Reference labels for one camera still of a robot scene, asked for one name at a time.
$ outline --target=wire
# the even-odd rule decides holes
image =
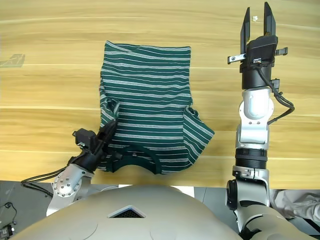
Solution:
[[[49,173],[38,175],[38,176],[29,177],[29,178],[27,178],[25,180],[22,180],[21,181],[21,185],[24,188],[32,189],[32,190],[44,193],[46,197],[49,196],[50,198],[53,198],[54,195],[51,192],[49,192],[48,190],[44,189],[43,187],[41,187],[39,185],[36,185],[35,183],[55,178],[56,176],[58,176],[65,169],[66,169],[66,167],[63,167],[63,168],[61,168],[59,170],[56,170],[56,171],[53,171],[53,172],[49,172]]]
[[[288,110],[285,111],[284,113],[282,113],[281,115],[275,117],[274,119],[268,121],[268,125],[276,122],[277,120],[283,118],[284,116],[289,115],[290,113],[292,113],[295,110],[295,106],[292,102],[290,102],[289,100],[287,100],[284,96],[282,96],[282,92],[278,92],[275,87],[272,85],[272,83],[266,78],[266,76],[264,75],[264,73],[261,71],[261,68],[256,68],[258,74],[260,75],[260,77],[262,78],[262,80],[264,81],[264,83],[266,85],[268,85],[271,90],[273,91],[273,95],[275,97],[275,99],[283,106],[287,107]]]
[[[313,227],[318,233],[320,233],[320,226],[316,224],[314,221],[311,219],[304,218],[304,220],[311,226]]]
[[[14,214],[14,216],[13,216],[13,218],[12,218],[11,223],[12,223],[13,225],[16,225],[17,223],[16,223],[15,219],[16,219],[16,216],[17,216],[18,211],[17,211],[17,209],[15,208],[14,204],[13,204],[12,202],[8,201],[8,202],[6,202],[4,205],[1,205],[1,206],[0,206],[0,208],[2,208],[2,207],[5,207],[5,208],[7,208],[7,209],[9,209],[10,207],[12,207],[12,208],[14,209],[15,214]]]
[[[41,186],[38,186],[38,185],[35,185],[34,183],[25,183],[25,184],[22,184],[22,186],[24,188],[27,188],[27,189],[32,189],[32,190],[35,190],[35,191],[38,191],[38,192],[41,192],[41,193],[44,193],[45,196],[49,196],[50,198],[53,198],[53,194],[51,192],[49,192],[48,190],[44,189],[43,187]]]

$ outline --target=white stripe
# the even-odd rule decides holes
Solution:
[[[117,140],[117,139],[113,139],[112,141],[114,142],[122,142],[122,143],[138,143],[138,144],[167,144],[167,145],[171,145],[171,144],[180,144],[180,142],[148,142],[148,141],[132,141],[132,140]]]
[[[155,134],[181,134],[181,131],[138,131],[138,130],[128,130],[117,128],[117,131],[130,131],[130,132],[140,132],[140,133],[155,133]]]
[[[108,89],[122,89],[122,90],[133,90],[133,91],[141,91],[141,92],[146,92],[146,90],[142,90],[142,89],[134,89],[134,88],[126,88],[126,87],[119,87],[119,86],[108,86]],[[158,90],[149,90],[148,92],[158,92],[158,93],[168,93],[168,92],[174,92],[174,93],[181,93],[183,91],[187,91],[188,95],[191,97],[190,90],[189,89],[181,89],[180,91],[173,91],[173,90],[168,90],[168,91],[158,91]]]
[[[110,64],[118,67],[128,67],[128,68],[137,68],[137,69],[189,69],[188,66],[145,66],[145,65],[133,65],[126,63],[115,63],[110,61],[103,61],[104,64]]]
[[[191,145],[191,144],[188,143],[187,141],[183,141],[183,143],[184,143],[185,145],[189,146],[189,147],[191,148],[192,152],[193,152],[195,155],[197,155],[198,157],[200,156],[200,153],[194,148],[193,145]]]
[[[174,162],[186,162],[188,161],[188,158],[176,158],[176,159],[159,158],[159,160],[160,162],[174,163]]]
[[[125,49],[125,48],[123,48],[123,47],[119,47],[119,46],[117,46],[117,45],[114,45],[112,42],[110,42],[110,41],[106,41],[106,45],[108,46],[111,46],[111,47],[113,47],[113,48],[116,48],[116,49],[119,49],[119,50],[122,50],[122,51],[126,51],[126,52],[131,52],[130,50],[128,50],[128,49]]]
[[[145,117],[145,118],[183,118],[181,115],[166,115],[166,114],[139,114],[129,112],[119,112],[120,115],[134,116],[134,117]]]
[[[186,102],[185,104],[189,104],[191,100],[179,100],[179,99],[171,99],[171,100],[149,100],[149,99],[136,99],[136,98],[129,98],[129,97],[119,97],[118,99],[119,101],[120,100],[135,100],[135,101],[147,101],[147,102],[163,102],[163,103],[171,103],[171,102]]]
[[[210,142],[211,138],[208,139],[208,138],[205,137],[205,136],[208,136],[207,134],[205,134],[205,133],[203,133],[203,132],[202,132],[202,134],[200,134],[198,131],[194,130],[193,128],[191,128],[191,127],[190,127],[189,125],[187,125],[187,124],[184,124],[183,127],[184,127],[185,129],[188,128],[189,130],[192,130],[193,132],[201,135],[201,137],[203,137],[205,140],[207,140],[208,142]]]
[[[164,139],[164,140],[182,140],[183,136],[147,136],[147,135],[133,135],[133,134],[122,134],[116,133],[116,137],[132,138],[132,139]]]
[[[186,133],[188,136],[190,136],[192,139],[194,139],[197,143],[200,143],[202,146],[206,147],[207,144],[205,144],[203,141],[201,141],[199,138],[197,138],[195,135],[191,134],[189,131],[187,131],[185,128],[183,129],[183,132]]]
[[[194,157],[192,156],[192,154],[191,154],[190,150],[189,150],[187,147],[186,147],[186,149],[187,149],[187,151],[188,151],[188,153],[189,153],[189,155],[188,155],[188,156],[189,156],[190,158],[192,158],[192,159],[193,159],[193,162],[195,162],[199,156],[198,156],[198,157],[196,157],[196,158],[194,158]]]
[[[190,58],[190,53],[183,53],[183,54],[179,54],[179,53],[160,53],[160,52],[155,52],[155,51],[148,51],[145,49],[139,49],[140,51],[145,51],[148,53],[153,53],[153,54],[160,54],[160,55],[185,55],[188,56],[188,58]]]
[[[203,149],[201,149],[201,147],[199,147],[198,143],[196,141],[192,141],[190,138],[188,138],[187,136],[184,136],[185,139],[187,139],[188,143],[193,143],[194,146],[196,146],[199,150],[200,153],[203,151]]]
[[[116,67],[113,67],[113,66],[105,66],[106,68],[110,68],[110,69],[115,69],[115,70],[117,70],[117,71],[122,71],[122,72],[134,72],[134,73],[136,73],[136,72],[138,72],[138,71],[136,71],[136,70],[122,70],[122,69],[118,69],[118,68],[116,68]],[[184,74],[189,74],[189,72],[188,71],[169,71],[169,72],[167,72],[167,71],[148,71],[148,70],[142,70],[142,71],[140,71],[140,72],[144,72],[144,73],[157,73],[157,74],[181,74],[181,73],[184,73]]]
[[[143,111],[143,112],[174,112],[174,113],[179,113],[183,111],[177,111],[177,110],[147,110],[147,109],[132,109],[132,108],[125,108],[125,107],[119,107],[119,109],[126,109],[126,110],[133,110],[133,111]]]
[[[182,168],[182,167],[187,167],[191,164],[191,162],[189,162],[187,165],[181,165],[181,166],[168,166],[168,165],[162,165],[162,167],[167,167],[167,168]]]
[[[106,55],[126,55],[133,56],[142,59],[155,59],[155,60],[172,60],[172,61],[190,61],[189,57],[181,58],[181,57],[160,57],[160,56],[150,56],[144,55],[136,52],[118,52],[118,51],[105,51]]]
[[[108,113],[106,113],[106,111],[103,108],[101,108],[101,113],[102,113],[102,115],[104,115],[105,117],[107,117],[110,120],[115,119],[114,117],[112,117]]]
[[[118,117],[118,119],[120,120],[130,120],[130,121],[138,121],[138,122],[158,122],[158,123],[183,123],[184,121],[158,121],[158,120],[141,120],[141,119],[127,119],[127,118],[121,118],[121,117]]]
[[[136,93],[136,92],[111,91],[111,90],[106,90],[105,92],[108,94],[120,94],[120,95],[141,96],[141,97],[150,97],[150,98],[172,98],[172,99],[174,98],[175,99],[177,97],[186,97],[186,98],[191,97],[191,95],[187,93],[178,93],[176,95],[170,95],[170,94],[158,95],[158,94],[150,94],[150,93]]]
[[[164,76],[164,75],[148,75],[148,74],[126,74],[126,73],[119,73],[119,72],[116,72],[116,71],[103,69],[103,68],[101,69],[101,72],[118,74],[118,75],[121,75],[121,76],[135,76],[135,77],[151,78],[151,79],[189,79],[188,76],[184,76],[184,75]]]
[[[171,126],[166,126],[166,125],[147,125],[147,124],[134,124],[134,123],[123,123],[119,122],[118,126],[123,126],[123,127],[133,127],[133,128],[149,128],[149,129],[182,129],[182,125],[171,125]]]
[[[171,156],[171,155],[182,155],[182,154],[186,154],[186,153],[183,152],[183,153],[174,153],[174,154],[170,153],[170,154],[157,154],[157,155],[159,155],[159,156]]]
[[[130,58],[122,58],[122,57],[109,57],[108,55],[104,55],[103,60],[125,60],[125,61],[133,61],[133,62],[138,62],[138,63],[144,63],[144,64],[166,64],[165,66],[170,66],[172,67],[172,64],[184,64],[186,66],[189,66],[188,62],[179,62],[179,61],[171,61],[171,62],[154,62],[154,61],[139,61],[135,59],[130,59]]]
[[[152,85],[152,84],[145,84],[145,83],[139,83],[139,82],[130,82],[130,81],[119,81],[119,80],[103,80],[104,83],[111,83],[111,84],[121,84],[121,85],[134,85],[134,86],[140,86],[140,87],[146,87],[146,88],[159,88],[159,89],[170,89],[170,88],[177,88],[177,89],[184,89],[188,88],[189,85]]]
[[[213,137],[214,134],[212,132],[209,132],[207,129],[203,128],[202,126],[195,124],[194,121],[192,121],[189,117],[187,117],[186,115],[184,115],[184,118],[191,123],[193,126],[195,126],[196,128],[200,129],[201,131],[203,131],[204,133],[208,134],[210,137]]]
[[[157,50],[165,50],[165,51],[188,51],[191,50],[191,47],[158,47],[158,46],[147,46],[147,45],[141,45],[141,47],[144,48],[150,48],[150,49],[157,49]]]
[[[179,172],[179,170],[178,171],[161,170],[162,174],[170,174],[170,173],[177,173],[177,172]]]
[[[120,102],[122,105],[126,106],[137,106],[137,107],[146,107],[146,108],[184,108],[185,105],[179,105],[179,104],[165,104],[165,105],[159,105],[159,104],[140,104],[140,103],[133,103],[133,102]]]
[[[114,75],[107,75],[107,74],[101,74],[101,76],[105,76],[105,77],[114,77],[114,78],[120,78],[120,79],[134,79],[134,80],[139,80],[139,81],[143,81],[143,82],[151,82],[151,83],[173,83],[173,82],[178,82],[178,83],[183,83],[183,84],[187,84],[187,86],[189,86],[188,81],[179,81],[179,80],[172,80],[172,81],[158,81],[158,80],[146,80],[146,79],[140,79],[140,78],[134,78],[134,77],[126,77],[126,76],[114,76]]]
[[[146,146],[147,149],[153,151],[173,151],[173,150],[185,150],[185,146],[169,146],[169,147],[153,147],[153,146]]]

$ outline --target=shirt sleeve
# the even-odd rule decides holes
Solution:
[[[183,143],[188,150],[188,158],[195,163],[202,151],[210,142],[215,132],[200,120],[199,114],[191,106],[183,113]]]

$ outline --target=vent grille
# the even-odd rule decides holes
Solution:
[[[129,218],[129,219],[142,219],[143,217],[140,216],[138,213],[133,211],[132,209],[129,209],[127,211],[124,211],[122,213],[119,213],[118,215],[113,216],[113,218]]]

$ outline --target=wooden table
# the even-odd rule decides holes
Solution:
[[[296,111],[270,127],[270,185],[319,189],[320,4],[272,0],[279,48],[272,76]],[[126,166],[97,171],[94,183],[224,187],[232,179],[241,97],[240,29],[251,7],[251,39],[263,33],[256,0],[3,0],[0,61],[25,55],[22,67],[0,69],[0,179],[20,181],[57,170],[79,153],[72,132],[97,131],[99,75],[106,40],[191,46],[194,108],[215,136],[189,169],[153,175]],[[275,103],[275,115],[285,108]]]

